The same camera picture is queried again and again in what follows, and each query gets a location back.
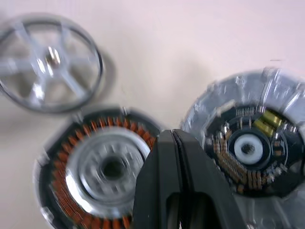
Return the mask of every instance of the white bearing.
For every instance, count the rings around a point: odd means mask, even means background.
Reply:
[[[235,141],[234,151],[240,162],[253,165],[263,156],[263,144],[255,135],[242,135]]]

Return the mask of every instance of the round metal disc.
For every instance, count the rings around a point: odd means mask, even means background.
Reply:
[[[304,105],[303,82],[280,69],[264,69],[237,74],[211,85],[182,122],[181,128],[199,140],[233,193],[240,194],[235,199],[248,228],[292,229],[305,225],[299,213],[305,210]],[[296,145],[298,149],[293,150],[291,147]],[[270,146],[276,149],[272,155]],[[288,153],[291,166],[287,163]],[[267,164],[274,156],[282,158],[283,163],[277,164],[279,159],[273,159]],[[276,189],[288,190],[293,180],[297,180],[295,186],[285,198],[274,194]],[[263,183],[270,185],[265,190],[269,197],[243,195],[245,187],[246,191],[257,193]]]
[[[88,213],[107,219],[132,212],[136,178],[150,148],[123,127],[105,128],[76,146],[66,168],[74,200]]]
[[[0,34],[0,88],[33,111],[81,107],[102,77],[102,59],[82,28],[60,17],[18,18]]]

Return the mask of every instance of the copper coil winding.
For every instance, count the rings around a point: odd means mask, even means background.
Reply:
[[[109,126],[121,126],[134,131],[142,137],[150,149],[152,149],[155,142],[155,137],[152,137],[149,131],[146,131],[142,126],[136,122],[131,122],[128,119],[120,119],[107,117],[100,118],[97,122],[91,121],[90,125],[84,124],[82,129],[75,131],[74,136],[69,136],[68,141],[63,143],[62,150],[57,154],[58,159],[54,161],[54,170],[52,172],[54,180],[52,186],[54,194],[63,212],[73,221],[74,224],[82,226],[85,229],[120,229],[130,228],[132,215],[123,216],[122,219],[102,219],[95,217],[85,212],[80,206],[70,197],[66,182],[65,169],[69,154],[72,153],[73,147],[83,140],[85,136],[89,136],[92,132],[98,131]]]

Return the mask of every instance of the yellow capacitor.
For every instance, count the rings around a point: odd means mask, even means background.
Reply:
[[[276,128],[279,128],[283,122],[282,119],[267,110],[263,114],[263,119]]]
[[[257,119],[254,121],[254,126],[262,131],[268,137],[271,137],[274,133],[274,129],[266,123],[263,123],[261,120]]]

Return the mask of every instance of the wheel spoke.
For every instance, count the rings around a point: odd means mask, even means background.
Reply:
[[[16,33],[33,48],[34,50],[37,50],[39,47],[38,43],[30,36],[29,32],[25,29],[23,23],[19,23],[15,27]]]
[[[30,70],[32,70],[32,64],[28,59],[9,58],[0,60],[0,76],[12,75]]]
[[[61,34],[58,40],[58,45],[64,49],[66,41],[68,37],[70,36],[70,30],[65,26],[64,24],[61,25]]]
[[[88,56],[69,55],[67,58],[70,65],[87,65],[97,61],[96,56],[93,54]]]
[[[86,93],[84,88],[76,81],[76,79],[68,71],[62,72],[62,78],[66,82],[67,86],[70,87],[70,89],[75,94],[77,94],[79,97],[84,96],[84,94]]]
[[[39,78],[34,84],[29,94],[29,101],[32,104],[40,105],[44,102],[46,94],[47,82],[46,80]]]

